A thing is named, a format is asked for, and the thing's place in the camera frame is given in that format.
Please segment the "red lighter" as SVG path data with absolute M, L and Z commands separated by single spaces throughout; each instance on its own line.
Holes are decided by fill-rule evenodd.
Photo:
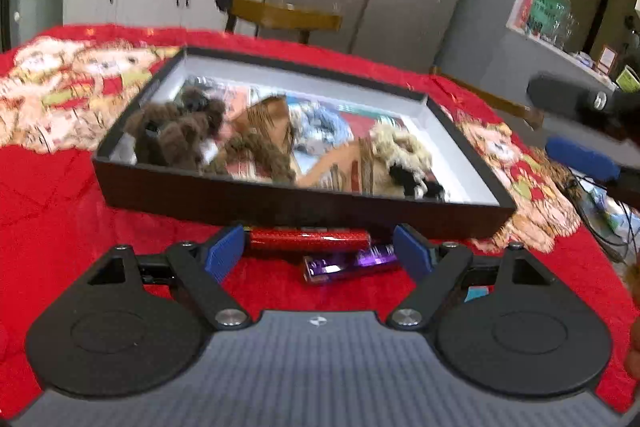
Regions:
M 370 234 L 361 230 L 246 228 L 245 233 L 253 251 L 334 254 L 360 251 L 372 244 Z

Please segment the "black white kitty scrunchie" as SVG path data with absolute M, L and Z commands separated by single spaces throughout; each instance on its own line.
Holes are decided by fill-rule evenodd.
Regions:
M 399 164 L 388 168 L 390 179 L 404 190 L 404 196 L 412 199 L 443 200 L 445 189 L 435 180 L 427 179 L 422 171 L 412 171 Z

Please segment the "purple lighter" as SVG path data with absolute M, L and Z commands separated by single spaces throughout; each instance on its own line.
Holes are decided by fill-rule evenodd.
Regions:
M 398 262 L 392 245 L 375 245 L 361 251 L 323 254 L 304 258 L 304 279 L 311 284 L 323 284 L 363 272 L 387 269 Z

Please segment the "cream knitted scrunchie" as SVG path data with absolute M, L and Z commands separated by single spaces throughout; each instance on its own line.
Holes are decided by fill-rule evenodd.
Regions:
M 427 177 L 432 171 L 432 155 L 412 133 L 391 124 L 378 122 L 369 131 L 373 156 L 388 173 L 390 165 L 399 164 Z

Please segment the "blue white kitty scrunchie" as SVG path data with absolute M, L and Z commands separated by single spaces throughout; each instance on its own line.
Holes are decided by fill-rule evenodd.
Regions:
M 349 124 L 331 107 L 316 102 L 288 106 L 294 129 L 294 148 L 311 156 L 321 156 L 354 135 Z

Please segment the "green red cards on shelf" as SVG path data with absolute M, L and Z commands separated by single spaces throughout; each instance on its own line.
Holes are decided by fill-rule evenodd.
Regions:
M 559 48 L 566 40 L 572 14 L 570 0 L 522 0 L 514 26 Z

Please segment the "black shallow storage box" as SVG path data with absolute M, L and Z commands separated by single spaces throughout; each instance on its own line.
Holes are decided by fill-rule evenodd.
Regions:
M 410 225 L 484 239 L 515 204 L 426 94 L 353 75 L 187 46 L 94 153 L 114 207 L 211 225 Z

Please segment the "dark brown knitted scrunchie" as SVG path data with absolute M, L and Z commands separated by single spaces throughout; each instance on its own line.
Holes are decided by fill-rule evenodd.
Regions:
M 134 139 L 137 162 L 198 171 L 202 142 L 215 138 L 227 106 L 202 90 L 187 87 L 178 102 L 149 103 L 128 117 L 124 131 Z

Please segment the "brown paper snack packet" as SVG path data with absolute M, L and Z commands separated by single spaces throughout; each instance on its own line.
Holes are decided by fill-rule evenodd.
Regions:
M 232 120 L 231 126 L 234 131 L 241 133 L 255 130 L 283 154 L 292 153 L 294 129 L 284 95 L 268 96 L 248 106 Z

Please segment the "colourful history book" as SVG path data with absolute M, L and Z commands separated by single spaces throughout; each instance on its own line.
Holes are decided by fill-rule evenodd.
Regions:
M 208 174 L 404 197 L 432 167 L 405 118 L 361 105 L 207 77 L 188 78 L 176 102 L 209 120 Z

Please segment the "red teddy bear quilt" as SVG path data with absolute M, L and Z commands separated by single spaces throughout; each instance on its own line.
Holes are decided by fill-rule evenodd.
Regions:
M 206 46 L 333 69 L 397 84 L 429 95 L 454 116 L 485 124 L 496 114 L 474 94 L 452 81 L 376 64 L 363 58 L 276 40 L 211 31 L 127 29 L 118 26 L 58 27 L 56 38 L 160 46 Z M 210 225 L 108 207 L 84 150 L 39 154 L 9 145 L 1 151 L 1 414 L 11 418 L 40 392 L 24 353 L 24 339 L 35 318 L 108 248 L 129 244 L 139 253 L 214 233 Z M 602 317 L 613 338 L 613 354 L 598 396 L 626 411 L 636 383 L 626 374 L 628 347 L 638 335 L 631 329 L 637 309 L 585 229 L 557 239 L 542 261 Z M 304 282 L 299 267 L 280 259 L 244 258 L 224 283 L 251 314 L 276 310 L 373 310 L 387 314 L 411 288 L 398 270 L 376 271 L 328 285 Z

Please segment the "wooden chair with black pad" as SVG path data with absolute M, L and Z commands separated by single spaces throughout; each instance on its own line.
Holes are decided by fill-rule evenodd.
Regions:
M 224 31 L 233 34 L 239 20 L 257 28 L 297 32 L 297 42 L 308 46 L 315 31 L 337 32 L 341 15 L 317 10 L 297 9 L 293 5 L 278 5 L 258 0 L 216 0 L 216 7 L 227 15 Z

